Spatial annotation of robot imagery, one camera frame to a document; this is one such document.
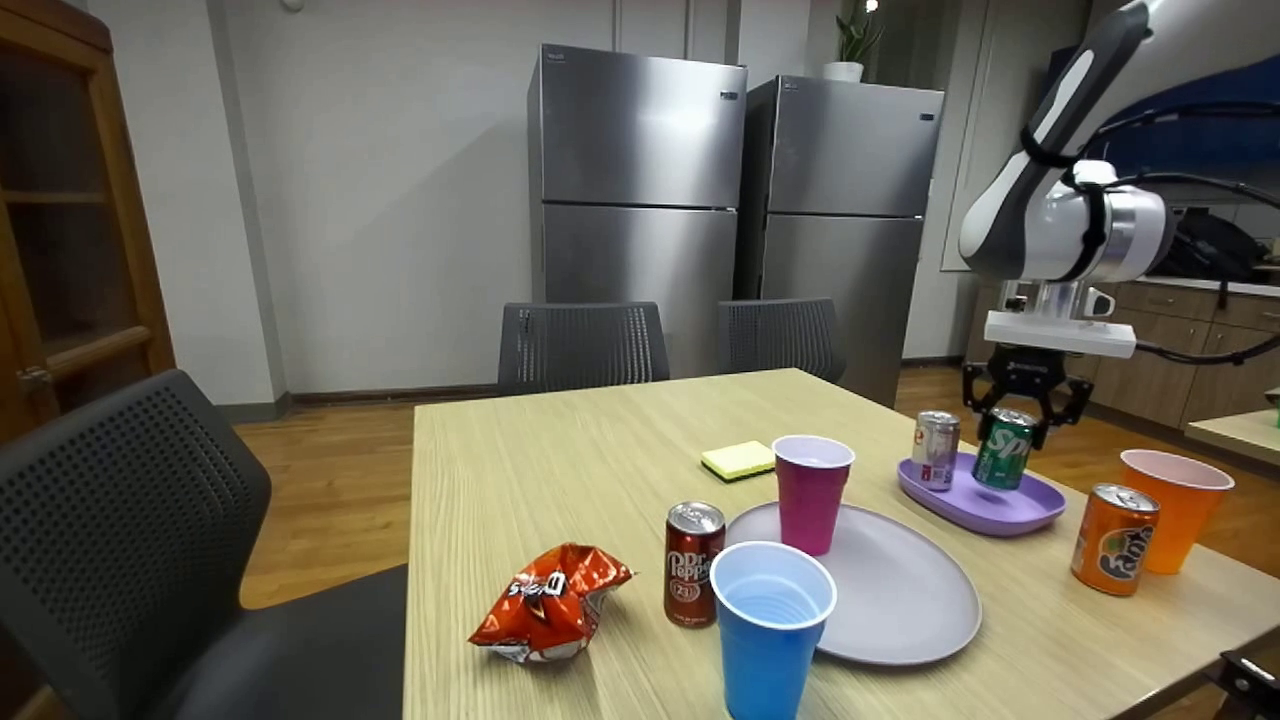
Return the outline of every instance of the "chair backrest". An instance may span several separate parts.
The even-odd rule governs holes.
[[[842,378],[834,301],[722,301],[715,328],[728,371],[804,367]]]
[[[241,613],[267,470],[184,371],[0,448],[0,627],[74,717],[145,717]]]
[[[668,378],[668,345],[658,305],[507,305],[500,382],[592,386]]]

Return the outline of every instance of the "white wall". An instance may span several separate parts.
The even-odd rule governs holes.
[[[772,75],[814,75],[837,52],[837,0],[739,0],[738,65],[749,88]]]
[[[714,57],[715,3],[216,3],[288,391],[490,382],[527,295],[540,43]]]
[[[216,405],[267,405],[267,317],[204,0],[80,0],[109,19],[176,362]]]
[[[905,355],[961,355],[975,275],[956,252],[968,204],[1017,149],[1051,47],[1082,39],[1088,0],[956,0],[947,103]]]
[[[523,92],[543,39],[731,57],[751,79],[815,71],[834,52],[834,0],[85,3],[122,39],[181,358],[219,400],[493,378],[500,305],[527,295]],[[905,355],[961,350],[956,222],[1010,154],[1047,47],[1088,11],[954,3]]]

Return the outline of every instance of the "refrigerator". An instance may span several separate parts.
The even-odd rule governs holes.
[[[527,88],[532,295],[662,305],[672,375],[731,295],[746,66],[543,43]]]
[[[844,386],[893,400],[943,92],[776,75],[749,97],[738,295],[834,301]]]

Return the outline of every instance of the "purple plate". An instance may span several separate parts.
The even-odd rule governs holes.
[[[914,459],[896,463],[896,482],[936,517],[971,526],[980,535],[1031,535],[1065,513],[1065,490],[1026,474],[1017,490],[993,490],[971,479],[971,454],[956,450],[954,488],[934,490]]]

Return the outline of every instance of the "pink cup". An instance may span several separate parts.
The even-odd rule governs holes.
[[[772,438],[785,543],[810,554],[834,550],[837,513],[855,450],[829,436]]]

